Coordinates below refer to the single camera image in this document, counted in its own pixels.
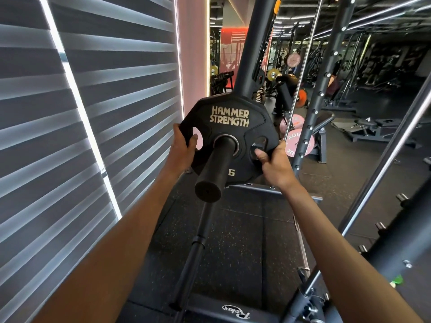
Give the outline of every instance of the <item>person's left hand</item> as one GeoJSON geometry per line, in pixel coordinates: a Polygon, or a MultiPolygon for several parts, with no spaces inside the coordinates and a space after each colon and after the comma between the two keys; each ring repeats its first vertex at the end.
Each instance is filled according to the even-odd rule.
{"type": "Polygon", "coordinates": [[[163,168],[165,173],[174,175],[174,177],[178,179],[178,177],[191,166],[196,151],[196,144],[197,135],[195,134],[191,136],[189,146],[187,147],[186,140],[180,131],[179,125],[174,124],[174,141],[163,168]]]}

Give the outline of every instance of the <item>black weight plate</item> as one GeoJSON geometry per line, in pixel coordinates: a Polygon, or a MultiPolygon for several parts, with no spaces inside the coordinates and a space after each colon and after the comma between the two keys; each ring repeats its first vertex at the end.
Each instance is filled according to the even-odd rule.
{"type": "Polygon", "coordinates": [[[265,137],[263,148],[271,155],[279,141],[267,110],[248,98],[231,93],[199,100],[180,125],[186,141],[193,127],[199,129],[203,138],[203,146],[192,163],[197,174],[208,161],[218,136],[231,135],[237,139],[239,150],[229,166],[227,186],[251,182],[262,174],[261,163],[252,158],[255,143],[262,145],[262,137],[265,137]]]}

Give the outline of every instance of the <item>zebra blind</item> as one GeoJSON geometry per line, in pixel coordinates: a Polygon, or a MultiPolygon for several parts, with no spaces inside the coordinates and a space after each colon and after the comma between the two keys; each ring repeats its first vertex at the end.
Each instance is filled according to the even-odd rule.
{"type": "Polygon", "coordinates": [[[23,323],[116,216],[40,2],[0,9],[0,323],[23,323]]]}
{"type": "Polygon", "coordinates": [[[154,181],[180,121],[170,0],[49,0],[119,208],[154,181]]]}

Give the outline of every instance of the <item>person's right arm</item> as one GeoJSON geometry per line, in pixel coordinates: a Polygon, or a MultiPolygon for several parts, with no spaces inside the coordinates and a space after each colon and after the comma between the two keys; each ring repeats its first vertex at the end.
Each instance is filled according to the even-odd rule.
{"type": "Polygon", "coordinates": [[[419,323],[421,318],[362,257],[298,182],[280,145],[268,155],[256,150],[265,178],[288,199],[323,280],[344,323],[419,323]]]}

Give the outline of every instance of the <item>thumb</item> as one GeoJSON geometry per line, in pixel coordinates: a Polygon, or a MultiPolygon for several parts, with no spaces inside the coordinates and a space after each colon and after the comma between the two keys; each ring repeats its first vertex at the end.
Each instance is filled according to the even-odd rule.
{"type": "Polygon", "coordinates": [[[259,159],[259,161],[262,162],[262,164],[268,163],[269,162],[269,156],[268,154],[266,154],[264,151],[262,151],[261,149],[256,148],[254,150],[254,153],[256,154],[257,158],[259,159]]]}
{"type": "Polygon", "coordinates": [[[190,138],[189,146],[187,147],[188,151],[194,153],[196,150],[196,145],[197,145],[197,134],[194,134],[190,138]]]}

